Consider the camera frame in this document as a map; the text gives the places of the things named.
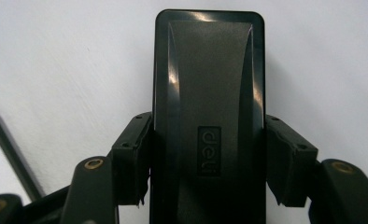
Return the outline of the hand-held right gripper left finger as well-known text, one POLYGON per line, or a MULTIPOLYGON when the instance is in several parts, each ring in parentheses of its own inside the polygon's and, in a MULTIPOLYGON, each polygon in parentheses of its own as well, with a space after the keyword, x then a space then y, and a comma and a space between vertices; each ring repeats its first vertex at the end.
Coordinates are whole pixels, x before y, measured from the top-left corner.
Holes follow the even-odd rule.
POLYGON ((118 205, 140 205, 148 191, 152 116, 134 116, 110 151, 118 205))

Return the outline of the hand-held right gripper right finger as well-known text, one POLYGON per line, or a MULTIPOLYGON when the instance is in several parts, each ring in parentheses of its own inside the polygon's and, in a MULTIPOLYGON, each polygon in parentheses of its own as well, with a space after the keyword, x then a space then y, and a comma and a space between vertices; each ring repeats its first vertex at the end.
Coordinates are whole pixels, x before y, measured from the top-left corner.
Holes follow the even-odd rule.
POLYGON ((282 119, 267 115, 266 180, 278 204, 304 207, 318 149, 282 119))

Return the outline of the black whiteboard eraser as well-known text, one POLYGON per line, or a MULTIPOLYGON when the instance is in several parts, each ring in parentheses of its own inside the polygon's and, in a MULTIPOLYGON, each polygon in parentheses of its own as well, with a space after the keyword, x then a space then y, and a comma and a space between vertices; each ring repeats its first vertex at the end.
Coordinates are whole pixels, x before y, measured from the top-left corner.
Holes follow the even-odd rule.
POLYGON ((158 14, 151 224, 265 224, 264 72, 260 14, 158 14))

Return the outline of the white handheld whiteboard black rim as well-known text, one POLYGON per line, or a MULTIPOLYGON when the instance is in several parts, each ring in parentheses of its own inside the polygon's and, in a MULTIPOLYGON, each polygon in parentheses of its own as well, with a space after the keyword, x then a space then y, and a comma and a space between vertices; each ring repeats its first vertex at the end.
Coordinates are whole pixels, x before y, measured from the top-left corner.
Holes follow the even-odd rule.
POLYGON ((0 118, 0 193, 14 193, 24 203, 41 199, 45 192, 35 178, 19 146, 0 118))

